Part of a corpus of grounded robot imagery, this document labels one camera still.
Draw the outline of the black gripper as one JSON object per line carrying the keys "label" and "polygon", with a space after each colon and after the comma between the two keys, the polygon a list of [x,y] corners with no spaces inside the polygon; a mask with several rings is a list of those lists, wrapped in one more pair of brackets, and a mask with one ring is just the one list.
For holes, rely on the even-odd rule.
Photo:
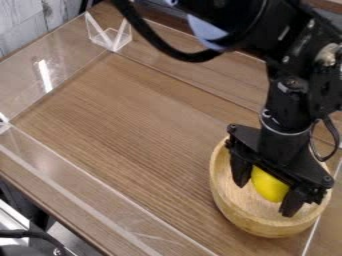
{"label": "black gripper", "polygon": [[226,148],[232,159],[236,185],[244,188],[260,167],[289,185],[280,213],[292,218],[304,204],[321,204],[335,179],[321,166],[328,157],[317,154],[312,145],[314,120],[301,112],[265,109],[261,127],[232,123],[228,126]]}

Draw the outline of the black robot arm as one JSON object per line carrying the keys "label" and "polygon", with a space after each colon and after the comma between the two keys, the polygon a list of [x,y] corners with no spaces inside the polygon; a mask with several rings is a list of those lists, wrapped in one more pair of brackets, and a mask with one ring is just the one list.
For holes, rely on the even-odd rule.
{"label": "black robot arm", "polygon": [[332,156],[313,143],[322,122],[341,141],[331,114],[342,110],[342,30],[301,0],[172,0],[189,15],[202,43],[238,50],[266,63],[269,92],[261,127],[228,126],[233,179],[245,186],[261,168],[288,186],[280,213],[292,217],[320,204],[335,179],[322,167]]}

